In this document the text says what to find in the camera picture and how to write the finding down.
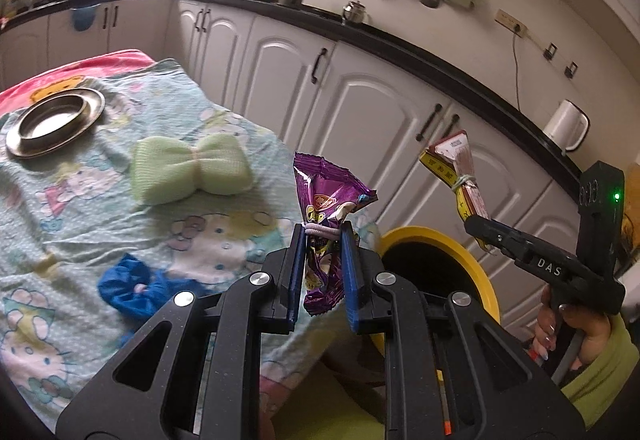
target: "yellow container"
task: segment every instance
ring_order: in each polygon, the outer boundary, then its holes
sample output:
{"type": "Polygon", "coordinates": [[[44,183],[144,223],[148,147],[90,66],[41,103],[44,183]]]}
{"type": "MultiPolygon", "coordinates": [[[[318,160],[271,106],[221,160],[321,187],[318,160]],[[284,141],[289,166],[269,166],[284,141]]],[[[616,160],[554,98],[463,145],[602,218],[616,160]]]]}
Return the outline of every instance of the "yellow container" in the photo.
{"type": "MultiPolygon", "coordinates": [[[[428,227],[399,227],[382,236],[378,253],[385,268],[424,292],[446,297],[462,290],[479,300],[500,323],[498,299],[478,261],[450,237],[428,227]]],[[[371,336],[381,354],[385,336],[371,336]]]]}

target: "white tiled wall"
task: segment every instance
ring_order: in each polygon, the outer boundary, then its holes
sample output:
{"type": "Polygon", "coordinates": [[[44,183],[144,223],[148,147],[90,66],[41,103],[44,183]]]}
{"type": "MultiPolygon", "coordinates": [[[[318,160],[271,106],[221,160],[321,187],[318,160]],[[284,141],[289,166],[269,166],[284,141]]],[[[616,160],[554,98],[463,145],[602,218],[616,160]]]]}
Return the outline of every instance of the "white tiled wall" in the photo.
{"type": "MultiPolygon", "coordinates": [[[[340,13],[348,1],[305,3],[340,13]]],[[[553,67],[532,41],[516,41],[523,113],[543,127],[565,98],[584,109],[592,129],[572,154],[583,168],[598,159],[626,168],[638,153],[639,84],[602,39],[561,0],[478,0],[472,12],[450,6],[431,10],[418,0],[359,1],[367,7],[371,25],[444,58],[515,105],[512,36],[494,22],[497,9],[505,10],[545,45],[553,42],[559,48],[553,67]],[[573,84],[561,73],[564,63],[571,60],[579,66],[573,84]]]]}

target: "electrical cord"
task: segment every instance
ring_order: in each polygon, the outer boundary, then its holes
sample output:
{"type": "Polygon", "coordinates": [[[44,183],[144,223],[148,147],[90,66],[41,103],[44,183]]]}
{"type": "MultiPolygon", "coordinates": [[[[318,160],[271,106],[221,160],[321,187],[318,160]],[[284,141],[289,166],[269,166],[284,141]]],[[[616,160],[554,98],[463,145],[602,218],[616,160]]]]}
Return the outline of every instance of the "electrical cord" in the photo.
{"type": "Polygon", "coordinates": [[[515,25],[513,27],[513,60],[516,63],[516,104],[518,106],[518,111],[520,111],[522,113],[522,111],[520,110],[520,86],[518,84],[518,56],[516,55],[516,36],[518,35],[520,31],[520,25],[515,25]]]}

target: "metal screw head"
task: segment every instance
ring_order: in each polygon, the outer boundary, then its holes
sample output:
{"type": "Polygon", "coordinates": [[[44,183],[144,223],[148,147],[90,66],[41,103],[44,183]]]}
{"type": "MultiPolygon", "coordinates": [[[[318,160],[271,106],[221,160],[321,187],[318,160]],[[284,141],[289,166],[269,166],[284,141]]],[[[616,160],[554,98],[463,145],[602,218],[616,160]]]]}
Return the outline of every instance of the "metal screw head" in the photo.
{"type": "Polygon", "coordinates": [[[266,285],[271,277],[266,272],[256,272],[255,274],[251,274],[249,278],[249,282],[252,285],[261,286],[266,285]]]}
{"type": "Polygon", "coordinates": [[[191,292],[180,292],[174,297],[174,303],[177,306],[189,306],[196,298],[191,292]]]}
{"type": "Polygon", "coordinates": [[[456,292],[451,296],[451,299],[458,306],[469,306],[471,304],[471,296],[465,292],[456,292]]]}
{"type": "Polygon", "coordinates": [[[393,285],[396,282],[396,276],[394,276],[391,272],[380,272],[376,276],[376,281],[381,285],[389,286],[393,285]]]}

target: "yellow rim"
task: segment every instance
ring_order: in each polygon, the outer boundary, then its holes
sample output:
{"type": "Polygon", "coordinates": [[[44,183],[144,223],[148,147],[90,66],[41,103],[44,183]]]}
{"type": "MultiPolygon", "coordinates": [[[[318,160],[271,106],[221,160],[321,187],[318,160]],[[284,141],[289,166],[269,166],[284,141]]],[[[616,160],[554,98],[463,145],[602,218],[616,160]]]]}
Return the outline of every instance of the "yellow rim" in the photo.
{"type": "MultiPolygon", "coordinates": [[[[437,230],[428,229],[428,227],[399,227],[398,229],[390,230],[382,236],[378,253],[380,257],[383,257],[392,246],[409,241],[418,241],[436,246],[460,263],[475,283],[484,310],[491,315],[496,322],[500,323],[498,299],[495,296],[494,287],[491,285],[489,278],[484,270],[482,270],[478,261],[476,261],[460,243],[454,241],[449,236],[437,230]]],[[[373,335],[371,336],[371,340],[380,353],[384,354],[384,334],[373,335]]]]}

